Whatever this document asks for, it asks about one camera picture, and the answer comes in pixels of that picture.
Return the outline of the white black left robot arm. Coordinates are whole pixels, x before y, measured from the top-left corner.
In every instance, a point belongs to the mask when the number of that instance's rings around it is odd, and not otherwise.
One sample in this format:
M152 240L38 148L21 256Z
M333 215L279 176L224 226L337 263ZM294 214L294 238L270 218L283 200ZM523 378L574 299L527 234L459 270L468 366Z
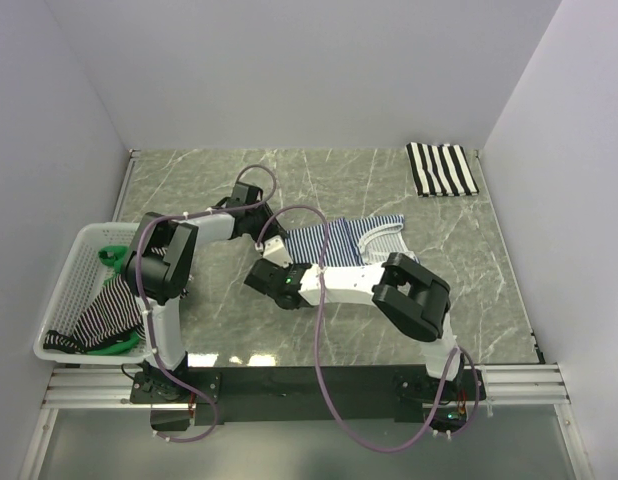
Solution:
M175 218L144 214L125 254L121 275L141 308L149 358L144 375L165 401L182 399L189 388L179 300L189 281L195 250L249 235L253 240L287 236L263 190L238 181L230 196L204 216Z

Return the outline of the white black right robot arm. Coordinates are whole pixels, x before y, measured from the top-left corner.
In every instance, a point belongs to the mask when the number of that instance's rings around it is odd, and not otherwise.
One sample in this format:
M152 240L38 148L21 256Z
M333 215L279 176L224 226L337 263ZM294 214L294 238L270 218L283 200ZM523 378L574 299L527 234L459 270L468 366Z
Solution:
M449 399L463 386L462 353L450 320L450 286L402 253L364 266L280 266L259 259L244 284L283 310L326 304L376 307L404 336L416 341L425 360L428 387Z

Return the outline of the blue white striped tank top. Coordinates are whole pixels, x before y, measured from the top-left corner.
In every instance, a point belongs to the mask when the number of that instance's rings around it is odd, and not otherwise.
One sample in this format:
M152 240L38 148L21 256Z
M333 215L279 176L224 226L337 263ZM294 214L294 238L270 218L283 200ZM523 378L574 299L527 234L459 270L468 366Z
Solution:
M365 266L383 263L392 253L419 262L406 245L403 215L339 218L329 223L329 241L324 264L330 267ZM295 263L317 264L324 242L323 225L289 230L285 247Z

